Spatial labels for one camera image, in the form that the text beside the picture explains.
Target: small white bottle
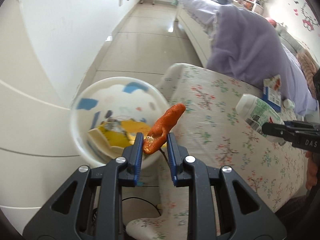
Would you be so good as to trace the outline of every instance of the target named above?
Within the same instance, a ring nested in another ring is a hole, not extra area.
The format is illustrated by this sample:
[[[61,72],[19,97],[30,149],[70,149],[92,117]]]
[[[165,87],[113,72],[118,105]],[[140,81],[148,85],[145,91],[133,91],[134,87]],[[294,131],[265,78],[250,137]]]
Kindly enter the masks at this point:
[[[277,142],[280,145],[285,143],[283,138],[262,133],[262,125],[264,123],[284,124],[284,122],[276,111],[260,98],[254,95],[244,94],[236,106],[236,112],[252,129],[260,133],[268,141]]]
[[[283,106],[287,109],[294,109],[296,107],[295,103],[290,99],[286,99],[283,101]]]

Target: triangular cutout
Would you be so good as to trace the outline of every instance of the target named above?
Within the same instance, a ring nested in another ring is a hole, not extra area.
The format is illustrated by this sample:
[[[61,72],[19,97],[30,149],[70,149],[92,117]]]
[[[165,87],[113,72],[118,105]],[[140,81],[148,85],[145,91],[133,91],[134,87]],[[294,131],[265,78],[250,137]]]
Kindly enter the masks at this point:
[[[60,195],[56,202],[51,206],[51,209],[67,215],[70,210],[73,196],[76,192],[77,182],[72,182],[69,187]]]
[[[251,196],[237,181],[233,182],[233,187],[235,189],[242,214],[246,215],[259,209],[258,204],[251,198]]]

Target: purple blanket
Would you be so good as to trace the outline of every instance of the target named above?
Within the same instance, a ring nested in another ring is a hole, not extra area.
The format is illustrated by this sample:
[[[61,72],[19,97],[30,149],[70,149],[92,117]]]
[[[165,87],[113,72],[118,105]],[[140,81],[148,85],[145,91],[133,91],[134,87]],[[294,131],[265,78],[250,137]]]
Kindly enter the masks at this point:
[[[215,9],[215,17],[212,12],[204,17],[208,8],[201,10],[199,15],[196,12],[199,7],[190,6],[197,0],[180,1],[188,1],[184,9],[191,17],[198,16],[195,20],[202,26],[216,26],[216,30],[213,28],[212,54],[206,68],[260,89],[263,89],[263,79],[280,74],[282,99],[295,102],[295,113],[304,116],[307,110],[316,110],[317,102],[311,96],[299,62],[280,43],[274,27],[265,18],[234,5],[216,7],[210,0],[208,3]]]

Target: floral print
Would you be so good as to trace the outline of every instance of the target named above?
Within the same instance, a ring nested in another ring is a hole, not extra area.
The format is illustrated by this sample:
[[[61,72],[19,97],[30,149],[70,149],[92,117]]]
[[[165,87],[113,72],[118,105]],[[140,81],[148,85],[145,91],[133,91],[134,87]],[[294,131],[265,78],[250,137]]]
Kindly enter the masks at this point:
[[[190,155],[215,168],[232,166],[273,212],[301,187],[302,151],[288,142],[283,146],[269,142],[235,110],[243,94],[261,98],[261,90],[188,64],[170,67],[157,88],[171,105],[181,102],[186,106],[172,132]],[[284,121],[295,120],[293,111],[283,107],[280,117]],[[136,239],[187,239],[188,189],[174,187],[164,158],[159,163],[163,214],[159,218],[134,220],[127,225],[127,231]],[[212,195],[216,203],[213,188]]]

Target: human hand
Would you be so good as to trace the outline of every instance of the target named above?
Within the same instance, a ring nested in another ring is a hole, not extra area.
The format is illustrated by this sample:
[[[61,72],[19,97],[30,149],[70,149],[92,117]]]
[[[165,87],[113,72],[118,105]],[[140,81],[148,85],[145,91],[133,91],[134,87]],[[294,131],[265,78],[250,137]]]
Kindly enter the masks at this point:
[[[306,188],[307,190],[311,190],[313,186],[317,184],[317,172],[318,172],[318,166],[313,162],[312,159],[312,152],[307,151],[306,157],[308,158],[308,167],[307,167],[307,182],[306,182]]]

